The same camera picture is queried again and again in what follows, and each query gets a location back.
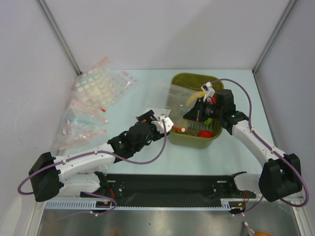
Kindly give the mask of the green toy starfruit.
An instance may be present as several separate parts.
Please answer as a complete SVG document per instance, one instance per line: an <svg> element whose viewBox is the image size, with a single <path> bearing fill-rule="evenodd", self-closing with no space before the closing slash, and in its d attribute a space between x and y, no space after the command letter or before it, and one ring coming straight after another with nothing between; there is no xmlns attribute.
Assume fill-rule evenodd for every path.
<svg viewBox="0 0 315 236"><path fill-rule="evenodd" d="M208 118L203 123L205 126L209 126L212 123L212 120L213 120L212 118Z"/></svg>

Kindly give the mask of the clear zip bag orange zipper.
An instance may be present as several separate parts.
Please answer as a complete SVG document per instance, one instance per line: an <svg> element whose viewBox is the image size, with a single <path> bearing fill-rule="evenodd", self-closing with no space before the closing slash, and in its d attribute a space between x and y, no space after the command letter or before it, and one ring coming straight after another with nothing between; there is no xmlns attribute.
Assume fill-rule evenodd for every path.
<svg viewBox="0 0 315 236"><path fill-rule="evenodd" d="M157 118L165 115L174 123L193 108L194 104L186 107L186 100L195 92L178 85L155 83L146 91L143 99L143 111L153 110Z"/></svg>

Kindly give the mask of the yellow toy starfruit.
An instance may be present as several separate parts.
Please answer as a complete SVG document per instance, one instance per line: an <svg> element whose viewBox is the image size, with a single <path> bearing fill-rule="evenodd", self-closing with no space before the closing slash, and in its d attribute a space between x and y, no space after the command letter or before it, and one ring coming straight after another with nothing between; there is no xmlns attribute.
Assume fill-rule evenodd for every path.
<svg viewBox="0 0 315 236"><path fill-rule="evenodd" d="M189 121L184 118L179 118L174 122L176 127L187 128L189 126Z"/></svg>

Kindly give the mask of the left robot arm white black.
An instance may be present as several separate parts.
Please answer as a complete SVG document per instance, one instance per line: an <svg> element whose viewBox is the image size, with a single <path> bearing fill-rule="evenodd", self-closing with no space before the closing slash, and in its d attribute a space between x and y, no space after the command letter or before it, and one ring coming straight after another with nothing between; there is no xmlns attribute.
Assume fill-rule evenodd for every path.
<svg viewBox="0 0 315 236"><path fill-rule="evenodd" d="M108 192L105 175L98 167L109 167L125 161L131 163L137 152L151 142L167 140L173 121L149 110L136 118L127 131L106 143L79 154L53 156L41 154L29 170L32 194L36 202L44 202L58 195L81 195L90 192L102 197Z"/></svg>

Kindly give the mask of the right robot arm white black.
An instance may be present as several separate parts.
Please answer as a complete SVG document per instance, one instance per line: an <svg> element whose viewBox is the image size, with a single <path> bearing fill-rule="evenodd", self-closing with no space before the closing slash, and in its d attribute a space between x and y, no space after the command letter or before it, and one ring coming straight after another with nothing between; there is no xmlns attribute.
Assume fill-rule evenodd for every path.
<svg viewBox="0 0 315 236"><path fill-rule="evenodd" d="M260 193L269 202L283 199L302 190L301 165L295 154L286 154L260 138L250 125L249 118L236 110L231 90L221 89L215 94L216 102L199 98L184 119L205 122L216 119L221 127L238 139L262 166L259 175L240 173L227 185L232 197L244 191Z"/></svg>

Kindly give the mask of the pile of clear zip bags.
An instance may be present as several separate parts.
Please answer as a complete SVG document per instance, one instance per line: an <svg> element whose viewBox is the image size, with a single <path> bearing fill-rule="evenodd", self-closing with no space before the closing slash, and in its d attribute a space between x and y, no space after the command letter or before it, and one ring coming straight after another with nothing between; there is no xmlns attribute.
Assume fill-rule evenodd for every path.
<svg viewBox="0 0 315 236"><path fill-rule="evenodd" d="M112 64L104 57L75 78L54 137L53 154L85 150L107 134L108 107L139 84L138 78L125 70L112 69Z"/></svg>

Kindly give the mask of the yellow toy banana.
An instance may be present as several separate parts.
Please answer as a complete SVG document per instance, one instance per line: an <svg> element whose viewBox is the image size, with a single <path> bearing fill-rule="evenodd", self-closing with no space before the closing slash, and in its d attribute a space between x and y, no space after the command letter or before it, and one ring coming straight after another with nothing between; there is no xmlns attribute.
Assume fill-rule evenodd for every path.
<svg viewBox="0 0 315 236"><path fill-rule="evenodd" d="M204 95L205 95L205 92L203 91L195 92L186 100L186 107L190 106L191 104L194 104L197 99L203 98Z"/></svg>

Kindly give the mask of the red toy apple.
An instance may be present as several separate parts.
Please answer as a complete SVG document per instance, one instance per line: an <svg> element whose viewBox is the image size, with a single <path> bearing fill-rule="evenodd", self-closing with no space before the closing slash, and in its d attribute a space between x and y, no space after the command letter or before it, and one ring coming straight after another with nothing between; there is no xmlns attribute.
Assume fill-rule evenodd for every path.
<svg viewBox="0 0 315 236"><path fill-rule="evenodd" d="M215 96L211 97L210 104L216 104L216 102L217 102L216 97Z"/></svg>

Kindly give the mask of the red toy tomato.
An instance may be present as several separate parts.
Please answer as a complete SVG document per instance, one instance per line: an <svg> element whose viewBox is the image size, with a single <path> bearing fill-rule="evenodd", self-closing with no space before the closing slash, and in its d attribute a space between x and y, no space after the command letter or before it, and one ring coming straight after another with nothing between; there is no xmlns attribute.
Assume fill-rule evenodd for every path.
<svg viewBox="0 0 315 236"><path fill-rule="evenodd" d="M201 138L212 138L214 135L211 131L209 130L201 130L198 135L198 137L201 137Z"/></svg>

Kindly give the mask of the olive green plastic bin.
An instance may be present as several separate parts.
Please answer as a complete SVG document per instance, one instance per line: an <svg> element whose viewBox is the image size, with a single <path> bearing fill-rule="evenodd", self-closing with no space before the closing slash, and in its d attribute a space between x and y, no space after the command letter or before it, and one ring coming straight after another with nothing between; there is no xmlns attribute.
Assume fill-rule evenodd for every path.
<svg viewBox="0 0 315 236"><path fill-rule="evenodd" d="M211 86L214 93L204 100L208 82L217 78L202 74L179 73L170 82L165 107L174 126L168 136L174 145L190 148L207 148L222 132L220 122L202 113L216 102L216 92L223 89L222 82Z"/></svg>

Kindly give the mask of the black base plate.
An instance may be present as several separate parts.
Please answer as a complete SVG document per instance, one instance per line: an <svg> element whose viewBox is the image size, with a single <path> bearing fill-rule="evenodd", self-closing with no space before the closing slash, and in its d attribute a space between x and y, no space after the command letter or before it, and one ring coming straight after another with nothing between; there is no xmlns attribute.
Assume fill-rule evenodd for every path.
<svg viewBox="0 0 315 236"><path fill-rule="evenodd" d="M141 175L99 174L100 188L95 195L114 197L127 203L166 201L172 206L191 202L208 203L218 199L248 200L256 198L249 191L238 190L235 175Z"/></svg>

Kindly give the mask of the aluminium frame rail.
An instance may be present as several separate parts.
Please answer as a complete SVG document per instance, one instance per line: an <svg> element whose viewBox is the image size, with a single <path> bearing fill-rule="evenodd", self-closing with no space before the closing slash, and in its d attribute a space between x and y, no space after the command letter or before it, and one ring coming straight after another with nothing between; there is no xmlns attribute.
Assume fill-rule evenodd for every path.
<svg viewBox="0 0 315 236"><path fill-rule="evenodd" d="M303 195L301 194L294 194L291 200L292 204L300 205L304 201ZM308 235L308 223L307 223L307 217L305 215L304 207L293 207L293 212L297 221L297 225L299 228L299 232L302 236Z"/></svg>

